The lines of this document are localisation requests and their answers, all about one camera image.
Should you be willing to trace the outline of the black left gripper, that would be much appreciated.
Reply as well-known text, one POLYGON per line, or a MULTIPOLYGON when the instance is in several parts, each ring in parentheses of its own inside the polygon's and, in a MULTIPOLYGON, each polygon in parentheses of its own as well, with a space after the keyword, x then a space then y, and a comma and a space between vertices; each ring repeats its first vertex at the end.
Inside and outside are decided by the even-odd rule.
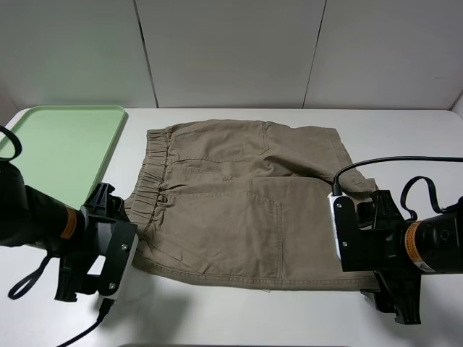
POLYGON ((67 226, 60 235, 59 277, 54 299, 76 302, 82 286, 97 286, 104 263, 98 251, 98 223, 127 222, 124 200, 112 194, 114 187, 99 183, 80 210, 69 210, 67 226))

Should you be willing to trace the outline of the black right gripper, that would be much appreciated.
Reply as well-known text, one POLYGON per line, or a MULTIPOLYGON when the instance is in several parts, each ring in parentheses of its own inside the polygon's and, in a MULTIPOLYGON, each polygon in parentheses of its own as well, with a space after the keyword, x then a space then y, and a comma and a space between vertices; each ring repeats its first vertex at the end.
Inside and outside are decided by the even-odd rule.
POLYGON ((413 215, 405 219, 399 212, 390 191, 376 190, 371 201, 357 206, 357 220, 362 256, 363 286, 361 289, 379 312, 395 308, 395 321, 402 325, 420 325, 420 289, 422 261, 418 236, 421 222, 413 215))

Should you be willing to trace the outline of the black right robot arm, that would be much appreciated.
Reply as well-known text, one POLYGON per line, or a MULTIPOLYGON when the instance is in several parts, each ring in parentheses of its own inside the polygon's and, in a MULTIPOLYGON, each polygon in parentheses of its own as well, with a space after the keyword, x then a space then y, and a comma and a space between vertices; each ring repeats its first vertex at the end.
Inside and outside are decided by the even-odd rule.
POLYGON ((462 273, 462 199, 432 218, 405 220, 387 210, 366 238, 362 266, 372 270, 378 290, 364 290, 383 313, 402 325, 419 325, 424 275, 462 273))

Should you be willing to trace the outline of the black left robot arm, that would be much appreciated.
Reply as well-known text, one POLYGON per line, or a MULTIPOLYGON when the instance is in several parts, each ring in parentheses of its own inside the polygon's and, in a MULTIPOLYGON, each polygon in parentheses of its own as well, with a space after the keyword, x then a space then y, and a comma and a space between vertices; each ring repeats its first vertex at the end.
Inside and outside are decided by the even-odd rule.
POLYGON ((1 163, 1 245, 46 252, 38 269, 9 290, 10 299, 23 297, 54 257, 59 259, 56 300, 75 302, 78 294, 94 293, 116 297, 133 232, 124 201, 113 191, 112 185, 100 183, 74 209, 26 185, 11 163, 1 163))

